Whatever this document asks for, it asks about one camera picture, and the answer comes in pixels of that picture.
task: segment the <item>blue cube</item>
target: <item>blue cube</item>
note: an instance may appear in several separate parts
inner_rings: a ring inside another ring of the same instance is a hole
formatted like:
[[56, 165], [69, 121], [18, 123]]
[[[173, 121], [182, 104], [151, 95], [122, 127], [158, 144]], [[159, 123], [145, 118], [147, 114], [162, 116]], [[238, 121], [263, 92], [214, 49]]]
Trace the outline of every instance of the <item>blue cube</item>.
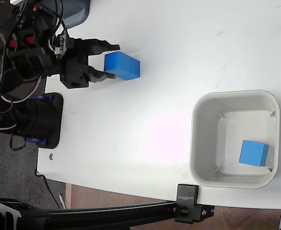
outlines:
[[117, 77], [124, 80], [139, 78], [140, 61], [118, 51], [105, 55], [104, 71], [116, 74]]
[[268, 150], [266, 144], [243, 140], [239, 163], [265, 166]]

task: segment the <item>black clamp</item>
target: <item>black clamp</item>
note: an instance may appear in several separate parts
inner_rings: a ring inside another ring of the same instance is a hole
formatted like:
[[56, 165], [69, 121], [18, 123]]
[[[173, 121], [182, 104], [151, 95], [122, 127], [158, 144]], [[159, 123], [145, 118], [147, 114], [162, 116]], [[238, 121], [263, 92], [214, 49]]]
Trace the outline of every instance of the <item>black clamp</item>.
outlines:
[[192, 224], [214, 216], [214, 206], [197, 205], [198, 186], [178, 184], [175, 222]]

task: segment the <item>white table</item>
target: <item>white table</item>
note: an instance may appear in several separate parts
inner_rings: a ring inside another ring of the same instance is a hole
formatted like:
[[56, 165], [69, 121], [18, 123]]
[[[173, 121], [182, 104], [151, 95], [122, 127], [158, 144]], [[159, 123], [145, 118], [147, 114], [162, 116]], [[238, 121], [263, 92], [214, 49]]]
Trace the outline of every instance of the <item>white table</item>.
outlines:
[[[191, 113], [209, 92], [264, 89], [281, 107], [281, 0], [92, 0], [70, 36], [120, 44], [141, 78], [46, 92], [64, 97], [59, 145], [39, 149], [47, 178], [176, 200], [189, 172]], [[104, 55], [90, 57], [103, 69]], [[198, 203], [281, 209], [280, 163], [261, 189], [199, 188]]]

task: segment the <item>wooden floor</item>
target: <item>wooden floor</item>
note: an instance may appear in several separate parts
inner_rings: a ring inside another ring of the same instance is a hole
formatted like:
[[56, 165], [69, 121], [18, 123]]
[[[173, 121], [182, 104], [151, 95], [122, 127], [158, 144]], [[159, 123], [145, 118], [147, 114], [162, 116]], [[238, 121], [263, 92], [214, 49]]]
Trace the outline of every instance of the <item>wooden floor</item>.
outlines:
[[[71, 208], [114, 207], [150, 203], [157, 200], [105, 192], [68, 185], [66, 204]], [[133, 230], [277, 230], [281, 210], [216, 207], [214, 217], [193, 225], [175, 223], [173, 219], [133, 227]]]

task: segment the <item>white bin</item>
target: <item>white bin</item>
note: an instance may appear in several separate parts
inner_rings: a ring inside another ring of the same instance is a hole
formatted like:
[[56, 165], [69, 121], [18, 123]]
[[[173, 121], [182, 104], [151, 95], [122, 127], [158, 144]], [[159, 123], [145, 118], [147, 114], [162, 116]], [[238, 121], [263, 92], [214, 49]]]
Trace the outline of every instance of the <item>white bin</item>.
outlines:
[[[192, 116], [190, 171], [200, 185], [260, 188], [278, 168], [280, 108], [264, 90], [215, 92], [198, 100]], [[266, 165], [239, 163], [243, 140], [269, 145]]]

